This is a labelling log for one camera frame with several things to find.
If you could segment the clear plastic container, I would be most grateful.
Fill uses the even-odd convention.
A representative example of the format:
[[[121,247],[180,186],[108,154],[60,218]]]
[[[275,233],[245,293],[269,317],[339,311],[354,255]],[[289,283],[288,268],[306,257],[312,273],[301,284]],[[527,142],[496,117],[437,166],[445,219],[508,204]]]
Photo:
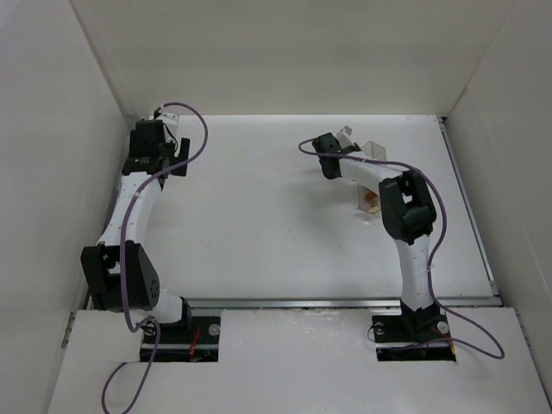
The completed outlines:
[[[362,146],[361,151],[366,158],[378,161],[386,160],[386,149],[374,141],[369,141],[367,144]],[[367,170],[361,175],[361,182],[357,183],[358,208],[360,210],[369,213],[368,209],[377,205],[380,212],[380,197],[376,192],[379,188],[379,181],[380,177],[375,171],[375,165],[367,164]],[[365,195],[368,193],[375,193],[378,197],[374,200],[366,201]]]

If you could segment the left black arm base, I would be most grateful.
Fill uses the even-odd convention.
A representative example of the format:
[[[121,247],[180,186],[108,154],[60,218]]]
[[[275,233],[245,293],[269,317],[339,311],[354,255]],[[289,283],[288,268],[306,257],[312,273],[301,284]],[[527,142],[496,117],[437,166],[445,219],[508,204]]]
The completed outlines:
[[[219,316],[193,317],[190,324],[162,324],[154,362],[217,362],[220,333]]]

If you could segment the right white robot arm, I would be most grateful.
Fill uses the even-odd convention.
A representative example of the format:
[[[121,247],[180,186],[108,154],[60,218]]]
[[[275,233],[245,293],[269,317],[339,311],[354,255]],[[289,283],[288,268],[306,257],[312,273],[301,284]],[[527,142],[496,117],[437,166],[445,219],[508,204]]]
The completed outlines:
[[[350,179],[378,196],[382,223],[397,247],[402,277],[398,340],[420,342],[441,316],[428,279],[436,207],[427,182],[412,167],[368,158],[356,144],[344,147],[348,132],[343,129],[340,134],[340,139],[331,133],[313,139],[314,154],[326,179]]]

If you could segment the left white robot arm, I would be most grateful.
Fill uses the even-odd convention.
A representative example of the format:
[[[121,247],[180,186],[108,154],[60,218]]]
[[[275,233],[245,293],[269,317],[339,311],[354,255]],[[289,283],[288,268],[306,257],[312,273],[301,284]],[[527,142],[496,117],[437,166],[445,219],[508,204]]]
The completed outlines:
[[[120,246],[128,308],[156,318],[161,324],[181,323],[186,301],[160,286],[160,278],[143,247],[147,224],[168,173],[163,169],[186,160],[190,141],[177,141],[175,114],[156,111],[130,131],[129,154],[122,167],[121,184],[110,220],[94,246],[82,250],[80,260],[94,307],[122,312]]]

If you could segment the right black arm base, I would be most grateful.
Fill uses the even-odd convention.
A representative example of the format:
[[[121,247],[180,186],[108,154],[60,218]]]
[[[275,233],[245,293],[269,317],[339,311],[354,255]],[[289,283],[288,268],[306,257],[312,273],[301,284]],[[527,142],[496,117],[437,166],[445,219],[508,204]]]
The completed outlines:
[[[380,362],[456,361],[447,316],[436,304],[416,311],[401,304],[398,314],[376,312],[367,336]]]

